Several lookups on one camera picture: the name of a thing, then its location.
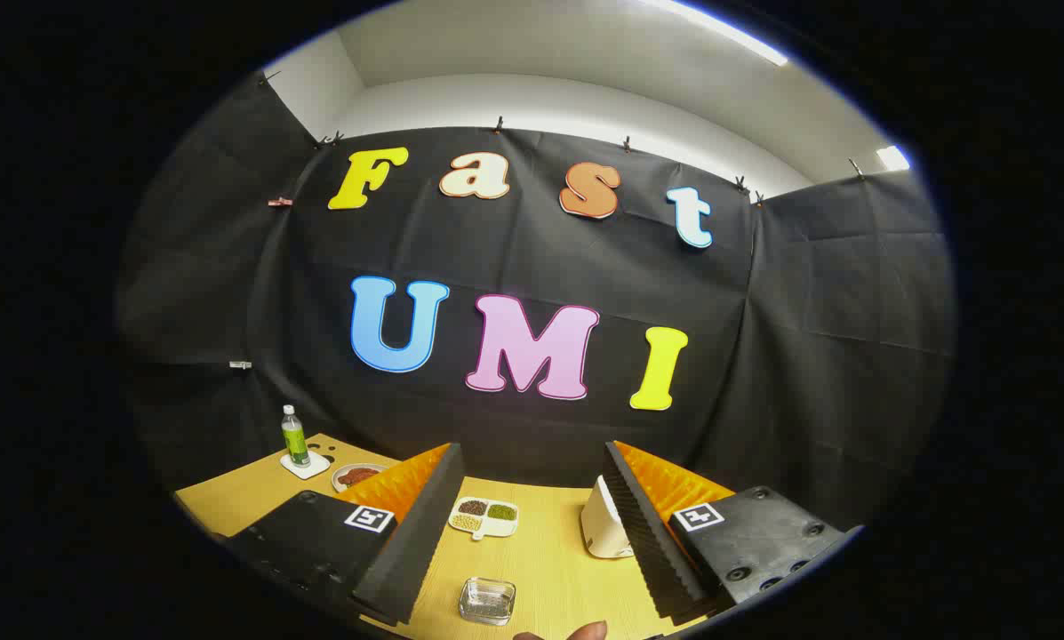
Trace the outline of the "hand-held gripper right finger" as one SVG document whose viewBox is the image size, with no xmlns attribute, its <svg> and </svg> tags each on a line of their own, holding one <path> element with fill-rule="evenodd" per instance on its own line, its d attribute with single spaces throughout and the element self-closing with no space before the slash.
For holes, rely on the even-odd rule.
<svg viewBox="0 0 1064 640">
<path fill-rule="evenodd" d="M 764 485 L 741 492 L 610 441 L 602 477 L 656 614 L 674 623 L 748 608 L 860 535 Z"/>
</svg>

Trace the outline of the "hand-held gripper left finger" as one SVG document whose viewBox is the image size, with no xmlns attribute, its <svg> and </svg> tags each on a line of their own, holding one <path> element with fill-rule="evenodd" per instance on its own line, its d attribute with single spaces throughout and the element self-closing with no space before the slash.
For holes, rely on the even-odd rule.
<svg viewBox="0 0 1064 640">
<path fill-rule="evenodd" d="M 461 447 L 434 447 L 340 494 L 297 493 L 227 546 L 317 608 L 394 627 L 411 619 L 463 478 Z"/>
</svg>

